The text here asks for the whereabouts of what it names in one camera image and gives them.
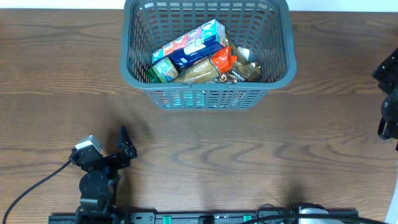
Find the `black cable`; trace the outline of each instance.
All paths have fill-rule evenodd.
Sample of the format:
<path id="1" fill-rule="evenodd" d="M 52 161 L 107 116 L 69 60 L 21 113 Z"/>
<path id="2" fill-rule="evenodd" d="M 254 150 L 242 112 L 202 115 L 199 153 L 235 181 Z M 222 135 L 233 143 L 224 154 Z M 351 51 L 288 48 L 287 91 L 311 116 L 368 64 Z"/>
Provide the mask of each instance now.
<path id="1" fill-rule="evenodd" d="M 273 206 L 273 205 L 271 205 L 271 204 L 269 204 L 269 203 L 265 203 L 265 204 L 260 205 L 260 207 L 257 208 L 257 211 L 256 211 L 256 218 L 260 218 L 260 217 L 259 217 L 260 209 L 263 208 L 263 207 L 265 207 L 265 206 L 270 206 L 271 208 L 275 208 L 275 206 Z M 282 221 L 279 221 L 279 222 L 275 222 L 275 224 L 280 224 L 280 223 L 283 223 L 283 222 L 284 222 L 284 221 L 282 220 Z"/>
<path id="2" fill-rule="evenodd" d="M 36 187 L 38 187 L 40 184 L 43 184 L 44 182 L 48 181 L 51 177 L 57 175 L 59 172 L 61 172 L 61 170 L 63 170 L 65 167 L 67 167 L 69 165 L 69 163 L 71 163 L 71 161 L 68 161 L 67 163 L 65 163 L 63 166 L 61 166 L 61 168 L 59 168 L 57 171 L 55 171 L 54 173 L 50 174 L 48 177 L 42 179 L 40 182 L 38 182 L 37 184 L 31 186 L 29 189 L 27 189 L 24 193 L 22 193 L 11 205 L 10 207 L 7 209 L 6 213 L 4 214 L 4 218 L 2 219 L 2 224 L 6 224 L 7 223 L 7 217 L 10 214 L 12 208 L 14 208 L 14 206 L 19 202 L 20 199 L 22 199 L 23 197 L 25 197 L 25 195 L 27 195 L 30 191 L 32 191 L 33 189 L 35 189 Z"/>
<path id="3" fill-rule="evenodd" d="M 361 218 L 354 215 L 338 215 L 338 214 L 289 214 L 289 215 L 269 215 L 266 217 L 255 218 L 243 222 L 242 224 L 258 223 L 268 220 L 287 220 L 287 219 L 298 219 L 298 218 L 311 218 L 311 219 L 327 219 L 327 220 L 339 220 L 342 222 L 355 222 L 355 223 L 365 223 L 365 224 L 387 224 L 384 222 Z"/>
<path id="4" fill-rule="evenodd" d="M 75 223 L 80 223 L 80 219 L 81 219 L 81 208 L 82 206 L 80 205 L 77 209 L 76 209 L 76 213 L 75 213 Z"/>

